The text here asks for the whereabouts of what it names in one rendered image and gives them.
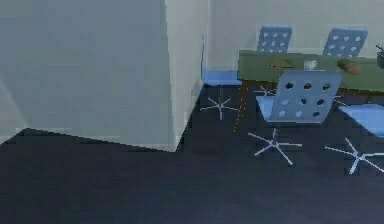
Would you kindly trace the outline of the blue swivel chair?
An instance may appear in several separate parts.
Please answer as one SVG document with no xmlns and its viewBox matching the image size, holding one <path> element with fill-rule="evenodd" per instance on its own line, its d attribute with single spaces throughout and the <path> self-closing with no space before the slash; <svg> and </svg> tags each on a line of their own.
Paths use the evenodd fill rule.
<svg viewBox="0 0 384 224">
<path fill-rule="evenodd" d="M 237 79 L 237 73 L 232 70 L 209 70 L 206 67 L 206 53 L 207 45 L 205 35 L 201 35 L 201 80 L 204 85 L 208 87 L 218 87 L 219 95 L 216 100 L 208 97 L 207 100 L 211 103 L 210 106 L 203 106 L 201 111 L 215 109 L 218 111 L 219 120 L 224 119 L 224 111 L 232 110 L 237 111 L 237 108 L 227 106 L 231 98 L 224 99 L 225 86 L 240 86 L 241 82 Z"/>
<path fill-rule="evenodd" d="M 273 128 L 273 132 L 271 139 L 248 133 L 267 143 L 255 156 L 274 148 L 292 166 L 293 162 L 283 152 L 282 146 L 302 147 L 303 144 L 280 142 L 280 131 L 304 124 L 322 124 L 329 114 L 342 79 L 343 73 L 340 71 L 285 71 L 278 79 L 274 96 L 256 97 L 263 120 Z"/>
<path fill-rule="evenodd" d="M 286 25 L 263 25 L 257 42 L 257 52 L 286 53 L 292 35 L 292 27 Z"/>
<path fill-rule="evenodd" d="M 342 71 L 337 67 L 338 60 L 349 59 L 356 62 L 355 58 L 359 55 L 367 36 L 368 31 L 364 29 L 332 28 L 320 58 L 319 68 Z"/>
<path fill-rule="evenodd" d="M 351 106 L 339 106 L 339 110 L 348 115 L 351 119 L 356 121 L 361 127 L 367 130 L 370 134 L 378 138 L 384 139 L 384 106 L 379 104 L 360 104 L 360 105 L 351 105 Z M 352 175 L 360 162 L 366 162 L 373 168 L 384 173 L 384 168 L 379 167 L 371 161 L 371 158 L 375 157 L 384 157 L 383 152 L 374 152 L 374 153 L 360 153 L 349 138 L 345 137 L 347 145 L 350 150 L 345 151 L 338 148 L 325 146 L 325 150 L 339 152 L 345 155 L 349 155 L 354 158 L 354 162 L 349 169 L 349 174 Z"/>
</svg>

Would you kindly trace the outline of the brown bread loaf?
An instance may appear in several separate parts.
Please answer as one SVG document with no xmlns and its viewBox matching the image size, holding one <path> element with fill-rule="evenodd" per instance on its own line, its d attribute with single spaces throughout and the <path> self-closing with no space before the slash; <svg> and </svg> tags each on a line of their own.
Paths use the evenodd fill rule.
<svg viewBox="0 0 384 224">
<path fill-rule="evenodd" d="M 345 73 L 351 75 L 359 75 L 360 74 L 360 65 L 349 59 L 340 59 L 337 61 L 337 67 L 344 71 Z"/>
</svg>

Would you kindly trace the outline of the green dining table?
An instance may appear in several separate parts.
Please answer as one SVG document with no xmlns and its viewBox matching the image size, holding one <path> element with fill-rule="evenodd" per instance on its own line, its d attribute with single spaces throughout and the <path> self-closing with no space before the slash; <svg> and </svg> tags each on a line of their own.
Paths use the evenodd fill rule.
<svg viewBox="0 0 384 224">
<path fill-rule="evenodd" d="M 242 126 L 243 115 L 247 109 L 248 88 L 250 86 L 275 87 L 277 80 L 285 70 L 302 70 L 306 59 L 315 59 L 317 69 L 335 71 L 341 57 L 322 56 L 303 53 L 259 53 L 254 50 L 240 50 L 237 78 L 241 82 L 241 103 L 233 128 L 236 132 Z M 343 73 L 341 92 L 366 96 L 366 102 L 374 96 L 384 96 L 384 69 L 381 69 L 375 58 L 345 57 L 359 67 L 359 73 L 352 75 Z"/>
</svg>

